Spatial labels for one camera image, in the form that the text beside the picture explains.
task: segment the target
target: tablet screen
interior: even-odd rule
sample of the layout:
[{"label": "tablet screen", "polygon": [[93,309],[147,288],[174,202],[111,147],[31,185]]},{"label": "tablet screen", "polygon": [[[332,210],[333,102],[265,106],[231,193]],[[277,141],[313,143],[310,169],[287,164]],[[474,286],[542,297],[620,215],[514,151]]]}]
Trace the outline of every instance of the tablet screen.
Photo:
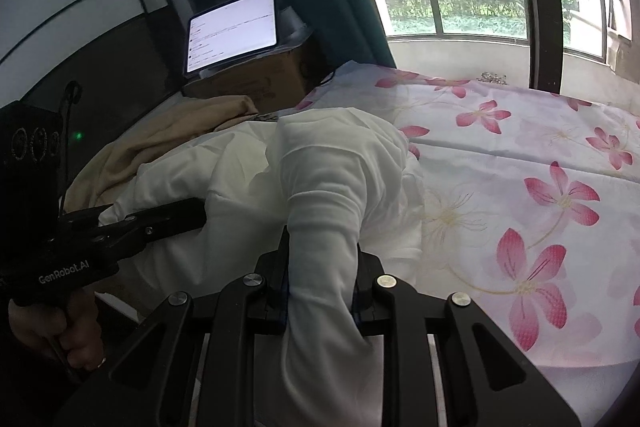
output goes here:
[{"label": "tablet screen", "polygon": [[277,44],[274,0],[237,0],[189,23],[186,73]]}]

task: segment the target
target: logo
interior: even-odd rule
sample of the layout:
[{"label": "logo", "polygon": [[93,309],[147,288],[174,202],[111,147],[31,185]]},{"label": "logo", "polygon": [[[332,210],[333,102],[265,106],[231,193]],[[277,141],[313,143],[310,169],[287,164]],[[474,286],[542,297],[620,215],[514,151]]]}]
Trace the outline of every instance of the logo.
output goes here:
[{"label": "logo", "polygon": [[60,270],[53,270],[53,273],[50,273],[49,275],[41,275],[40,277],[38,277],[38,281],[40,281],[40,284],[46,284],[58,279],[59,277],[64,277],[65,275],[82,271],[85,268],[89,268],[89,261],[87,261],[86,259],[80,262],[80,266],[78,266],[78,264],[76,263],[73,263],[71,266],[61,268]]}]

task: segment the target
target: metal screw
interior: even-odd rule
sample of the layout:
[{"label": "metal screw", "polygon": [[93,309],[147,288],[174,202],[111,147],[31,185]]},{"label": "metal screw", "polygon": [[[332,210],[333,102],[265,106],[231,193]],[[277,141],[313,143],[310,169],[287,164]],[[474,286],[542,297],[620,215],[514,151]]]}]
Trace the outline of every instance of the metal screw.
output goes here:
[{"label": "metal screw", "polygon": [[262,275],[259,273],[248,273],[242,278],[242,283],[244,283],[245,286],[259,286],[262,284],[262,281]]},{"label": "metal screw", "polygon": [[456,306],[464,307],[464,306],[469,306],[469,304],[471,304],[471,297],[469,297],[469,295],[467,295],[466,293],[455,292],[451,296],[451,301]]},{"label": "metal screw", "polygon": [[169,304],[171,306],[182,306],[187,302],[188,296],[185,292],[176,292],[169,295]]},{"label": "metal screw", "polygon": [[396,283],[398,283],[398,281],[396,281],[396,278],[392,275],[381,275],[376,279],[376,282],[383,288],[393,288]]}]

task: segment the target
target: beige cloth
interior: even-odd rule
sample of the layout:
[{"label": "beige cloth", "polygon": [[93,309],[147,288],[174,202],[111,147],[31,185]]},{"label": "beige cloth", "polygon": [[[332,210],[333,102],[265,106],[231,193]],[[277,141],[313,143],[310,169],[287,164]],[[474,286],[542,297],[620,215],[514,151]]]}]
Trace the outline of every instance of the beige cloth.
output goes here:
[{"label": "beige cloth", "polygon": [[243,95],[188,100],[175,105],[130,136],[104,146],[71,183],[65,210],[73,212],[113,203],[142,164],[195,137],[226,129],[257,113],[252,100]]}]

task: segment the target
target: cardboard box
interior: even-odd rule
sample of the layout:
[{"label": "cardboard box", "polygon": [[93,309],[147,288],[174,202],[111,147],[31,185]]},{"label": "cardboard box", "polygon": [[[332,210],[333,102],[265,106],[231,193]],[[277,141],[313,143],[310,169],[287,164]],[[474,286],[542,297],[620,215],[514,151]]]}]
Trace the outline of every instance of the cardboard box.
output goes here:
[{"label": "cardboard box", "polygon": [[272,112],[294,107],[330,71],[311,36],[294,48],[252,58],[195,80],[184,86],[183,92],[193,98],[246,94],[258,111]]}]

